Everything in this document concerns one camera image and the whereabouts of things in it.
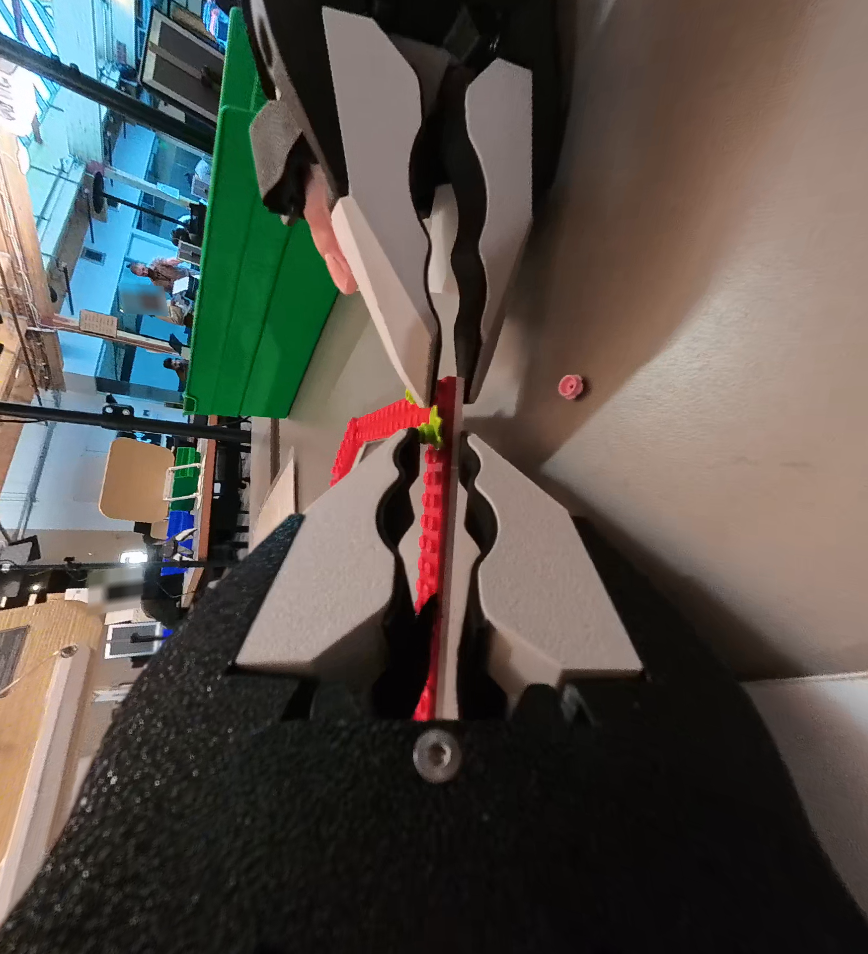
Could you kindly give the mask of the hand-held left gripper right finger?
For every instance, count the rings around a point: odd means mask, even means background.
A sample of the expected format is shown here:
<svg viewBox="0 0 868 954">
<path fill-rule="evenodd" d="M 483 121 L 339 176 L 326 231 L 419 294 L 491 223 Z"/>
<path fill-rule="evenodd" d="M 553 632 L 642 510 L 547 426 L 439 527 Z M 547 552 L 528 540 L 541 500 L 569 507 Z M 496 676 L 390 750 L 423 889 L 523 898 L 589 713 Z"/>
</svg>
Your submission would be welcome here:
<svg viewBox="0 0 868 954">
<path fill-rule="evenodd" d="M 459 465 L 458 711 L 642 674 L 568 511 L 478 436 L 462 436 Z"/>
</svg>

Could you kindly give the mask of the small green storage bins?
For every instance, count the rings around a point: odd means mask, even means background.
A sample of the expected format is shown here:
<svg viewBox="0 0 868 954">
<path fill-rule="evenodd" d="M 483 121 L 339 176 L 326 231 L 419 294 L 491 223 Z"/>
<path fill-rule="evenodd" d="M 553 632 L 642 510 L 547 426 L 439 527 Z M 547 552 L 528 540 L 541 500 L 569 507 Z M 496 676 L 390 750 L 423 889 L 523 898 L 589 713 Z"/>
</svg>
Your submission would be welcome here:
<svg viewBox="0 0 868 954">
<path fill-rule="evenodd" d="M 168 510 L 192 511 L 197 504 L 197 492 L 202 472 L 202 454 L 196 447 L 178 446 L 174 449 L 174 467 Z"/>
</svg>

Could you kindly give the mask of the blue storage bins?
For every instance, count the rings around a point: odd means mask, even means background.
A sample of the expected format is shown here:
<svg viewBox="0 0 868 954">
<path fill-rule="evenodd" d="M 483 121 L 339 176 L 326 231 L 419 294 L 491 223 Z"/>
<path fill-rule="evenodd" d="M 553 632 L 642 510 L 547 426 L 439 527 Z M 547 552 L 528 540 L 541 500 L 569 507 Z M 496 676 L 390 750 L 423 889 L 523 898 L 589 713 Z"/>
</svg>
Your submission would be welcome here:
<svg viewBox="0 0 868 954">
<path fill-rule="evenodd" d="M 185 573 L 184 563 L 192 557 L 194 515 L 189 510 L 172 510 L 165 522 L 165 547 L 160 570 L 163 577 Z"/>
</svg>

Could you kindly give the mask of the black slanted metal pole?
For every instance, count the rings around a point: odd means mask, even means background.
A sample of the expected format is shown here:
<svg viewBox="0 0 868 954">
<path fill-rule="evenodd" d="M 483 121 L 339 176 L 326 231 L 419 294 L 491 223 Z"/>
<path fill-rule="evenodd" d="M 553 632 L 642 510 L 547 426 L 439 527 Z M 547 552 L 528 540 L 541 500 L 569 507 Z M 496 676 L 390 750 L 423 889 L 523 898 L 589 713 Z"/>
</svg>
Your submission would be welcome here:
<svg viewBox="0 0 868 954">
<path fill-rule="evenodd" d="M 0 58 L 15 66 L 21 66 L 40 78 L 51 80 L 97 105 L 104 106 L 134 125 L 146 128 L 189 149 L 201 151 L 207 156 L 213 153 L 214 134 L 207 129 L 188 125 L 87 76 L 74 64 L 68 65 L 58 57 L 39 53 L 23 42 L 2 33 L 0 33 Z"/>
</svg>

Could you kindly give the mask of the large cardboard box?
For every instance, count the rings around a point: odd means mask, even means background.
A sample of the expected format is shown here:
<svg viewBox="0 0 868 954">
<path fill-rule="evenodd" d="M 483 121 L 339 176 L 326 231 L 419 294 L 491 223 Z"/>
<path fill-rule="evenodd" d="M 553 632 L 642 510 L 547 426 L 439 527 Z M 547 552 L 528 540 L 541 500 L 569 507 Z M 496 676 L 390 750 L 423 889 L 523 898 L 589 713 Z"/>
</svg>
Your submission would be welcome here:
<svg viewBox="0 0 868 954">
<path fill-rule="evenodd" d="M 0 924 L 59 834 L 104 630 L 80 601 L 0 611 Z"/>
</svg>

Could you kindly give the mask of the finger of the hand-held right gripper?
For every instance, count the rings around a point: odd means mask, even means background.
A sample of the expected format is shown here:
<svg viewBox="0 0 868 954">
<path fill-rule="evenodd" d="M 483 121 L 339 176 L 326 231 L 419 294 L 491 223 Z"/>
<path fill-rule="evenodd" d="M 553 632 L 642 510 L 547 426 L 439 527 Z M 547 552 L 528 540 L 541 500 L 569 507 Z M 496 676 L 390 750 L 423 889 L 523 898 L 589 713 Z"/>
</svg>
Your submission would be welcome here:
<svg viewBox="0 0 868 954">
<path fill-rule="evenodd" d="M 464 403 L 477 401 L 494 358 L 510 287 L 533 225 L 533 75 L 498 58 L 440 95 L 438 185 L 426 221 L 426 278 L 452 294 L 450 344 Z"/>
<path fill-rule="evenodd" d="M 348 182 L 332 209 L 333 232 L 396 373 L 428 406 L 441 336 L 411 162 L 452 58 L 440 47 L 390 37 L 365 16 L 324 6 L 322 19 Z"/>
</svg>

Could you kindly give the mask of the wooden chair back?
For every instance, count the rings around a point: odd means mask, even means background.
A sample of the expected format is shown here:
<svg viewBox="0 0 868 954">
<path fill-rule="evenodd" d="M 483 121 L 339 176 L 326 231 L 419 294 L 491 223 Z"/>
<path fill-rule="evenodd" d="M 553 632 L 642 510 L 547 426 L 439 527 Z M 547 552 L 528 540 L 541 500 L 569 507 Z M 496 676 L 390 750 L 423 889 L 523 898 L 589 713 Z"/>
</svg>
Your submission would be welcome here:
<svg viewBox="0 0 868 954">
<path fill-rule="evenodd" d="M 109 447 L 99 509 L 109 519 L 157 524 L 168 514 L 166 472 L 174 466 L 165 447 L 116 438 Z"/>
</svg>

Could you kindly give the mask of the person's right hand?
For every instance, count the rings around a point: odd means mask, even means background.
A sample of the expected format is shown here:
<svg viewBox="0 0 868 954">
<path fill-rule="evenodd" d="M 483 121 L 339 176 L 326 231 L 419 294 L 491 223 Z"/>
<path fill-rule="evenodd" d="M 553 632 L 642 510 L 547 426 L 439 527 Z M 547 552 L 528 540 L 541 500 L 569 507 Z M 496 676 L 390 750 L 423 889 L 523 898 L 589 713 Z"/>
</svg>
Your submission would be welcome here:
<svg viewBox="0 0 868 954">
<path fill-rule="evenodd" d="M 304 218 L 337 290 L 344 295 L 356 293 L 356 278 L 333 231 L 328 184 L 320 168 L 311 172 L 306 185 Z"/>
</svg>

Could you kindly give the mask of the dark framed cabinet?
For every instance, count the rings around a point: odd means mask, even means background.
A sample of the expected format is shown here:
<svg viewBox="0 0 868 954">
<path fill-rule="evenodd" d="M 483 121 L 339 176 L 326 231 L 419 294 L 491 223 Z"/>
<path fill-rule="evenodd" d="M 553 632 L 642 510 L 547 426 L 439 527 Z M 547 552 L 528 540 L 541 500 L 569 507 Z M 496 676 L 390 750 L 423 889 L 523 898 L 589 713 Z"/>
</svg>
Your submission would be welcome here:
<svg viewBox="0 0 868 954">
<path fill-rule="evenodd" d="M 206 25 L 211 2 L 139 2 L 137 61 L 148 93 L 191 123 L 213 126 L 220 109 L 224 44 Z"/>
</svg>

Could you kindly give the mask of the black stand bar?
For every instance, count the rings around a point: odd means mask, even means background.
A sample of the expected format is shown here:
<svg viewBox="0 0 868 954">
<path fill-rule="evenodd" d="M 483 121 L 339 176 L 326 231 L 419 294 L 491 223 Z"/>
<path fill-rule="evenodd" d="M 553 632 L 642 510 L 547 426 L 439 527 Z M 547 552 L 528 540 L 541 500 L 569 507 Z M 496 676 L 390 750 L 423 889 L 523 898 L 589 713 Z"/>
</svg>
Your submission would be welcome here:
<svg viewBox="0 0 868 954">
<path fill-rule="evenodd" d="M 43 405 L 0 401 L 0 419 L 23 422 L 70 423 L 82 426 L 97 426 L 112 432 L 151 433 L 160 436 L 192 438 L 249 447 L 252 442 L 250 430 L 242 427 L 173 422 L 136 417 L 132 413 L 101 411 L 98 413 L 70 410 Z"/>
</svg>

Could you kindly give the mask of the green plastic bin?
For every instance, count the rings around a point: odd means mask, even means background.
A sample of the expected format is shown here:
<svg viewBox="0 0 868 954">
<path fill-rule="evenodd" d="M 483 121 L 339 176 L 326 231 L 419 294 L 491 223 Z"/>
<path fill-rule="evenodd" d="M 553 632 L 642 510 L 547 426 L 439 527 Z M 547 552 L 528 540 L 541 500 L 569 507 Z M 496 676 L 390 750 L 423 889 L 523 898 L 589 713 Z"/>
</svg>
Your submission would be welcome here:
<svg viewBox="0 0 868 954">
<path fill-rule="evenodd" d="M 307 223 L 285 225 L 260 197 L 249 128 L 265 103 L 235 8 L 190 330 L 188 414 L 288 417 L 338 295 Z"/>
</svg>

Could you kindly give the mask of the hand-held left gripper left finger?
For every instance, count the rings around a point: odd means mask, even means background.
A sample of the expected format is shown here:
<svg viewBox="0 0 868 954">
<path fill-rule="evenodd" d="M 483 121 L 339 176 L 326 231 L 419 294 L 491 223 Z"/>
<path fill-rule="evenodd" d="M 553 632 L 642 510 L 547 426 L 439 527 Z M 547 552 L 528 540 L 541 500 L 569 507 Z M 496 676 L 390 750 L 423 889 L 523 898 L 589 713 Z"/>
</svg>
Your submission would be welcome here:
<svg viewBox="0 0 868 954">
<path fill-rule="evenodd" d="M 397 432 L 302 516 L 237 655 L 247 672 L 418 701 L 435 604 L 415 609 L 400 543 L 415 523 L 417 432 Z"/>
</svg>

